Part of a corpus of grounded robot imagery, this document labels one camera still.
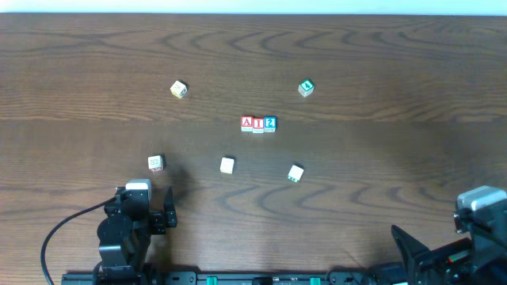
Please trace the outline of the red letter A block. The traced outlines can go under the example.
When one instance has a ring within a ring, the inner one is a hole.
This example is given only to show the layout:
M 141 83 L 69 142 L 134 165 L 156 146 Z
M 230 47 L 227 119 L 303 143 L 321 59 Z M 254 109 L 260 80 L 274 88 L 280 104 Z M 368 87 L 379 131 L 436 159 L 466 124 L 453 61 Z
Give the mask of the red letter A block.
M 251 132 L 253 130 L 253 117 L 242 116 L 241 117 L 241 131 Z

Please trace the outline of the red letter I block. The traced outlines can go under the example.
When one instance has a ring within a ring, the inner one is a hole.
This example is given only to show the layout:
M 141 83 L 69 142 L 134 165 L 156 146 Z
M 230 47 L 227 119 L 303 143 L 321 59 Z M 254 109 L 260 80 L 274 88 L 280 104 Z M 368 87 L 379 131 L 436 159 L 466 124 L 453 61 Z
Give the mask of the red letter I block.
M 252 119 L 252 132 L 253 133 L 264 133 L 265 132 L 265 119 L 264 118 L 253 118 Z

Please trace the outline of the blue number 2 block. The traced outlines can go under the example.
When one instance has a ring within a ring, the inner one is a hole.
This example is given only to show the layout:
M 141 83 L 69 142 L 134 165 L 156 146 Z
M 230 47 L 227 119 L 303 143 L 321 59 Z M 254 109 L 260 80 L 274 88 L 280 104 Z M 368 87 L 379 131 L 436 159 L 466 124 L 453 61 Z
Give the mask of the blue number 2 block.
M 264 118 L 264 132 L 275 132 L 277 127 L 275 116 L 266 116 Z

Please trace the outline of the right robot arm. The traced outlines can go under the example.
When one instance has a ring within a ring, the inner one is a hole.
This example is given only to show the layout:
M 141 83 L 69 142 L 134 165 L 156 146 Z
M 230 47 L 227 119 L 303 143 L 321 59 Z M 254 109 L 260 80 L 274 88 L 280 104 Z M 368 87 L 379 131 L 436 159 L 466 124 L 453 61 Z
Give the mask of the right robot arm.
M 496 205 L 453 214 L 456 232 L 470 236 L 431 250 L 398 226 L 391 233 L 408 284 L 505 284 L 506 211 Z

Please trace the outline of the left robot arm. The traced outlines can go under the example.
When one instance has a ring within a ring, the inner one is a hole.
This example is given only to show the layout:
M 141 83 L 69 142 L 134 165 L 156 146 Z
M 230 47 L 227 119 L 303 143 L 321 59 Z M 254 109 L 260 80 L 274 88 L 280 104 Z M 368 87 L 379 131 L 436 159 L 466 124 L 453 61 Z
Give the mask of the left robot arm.
M 92 283 L 102 285 L 163 284 L 163 277 L 145 262 L 151 237 L 177 226 L 173 189 L 168 188 L 163 209 L 150 209 L 147 190 L 118 187 L 105 205 L 107 218 L 97 228 L 101 262 Z

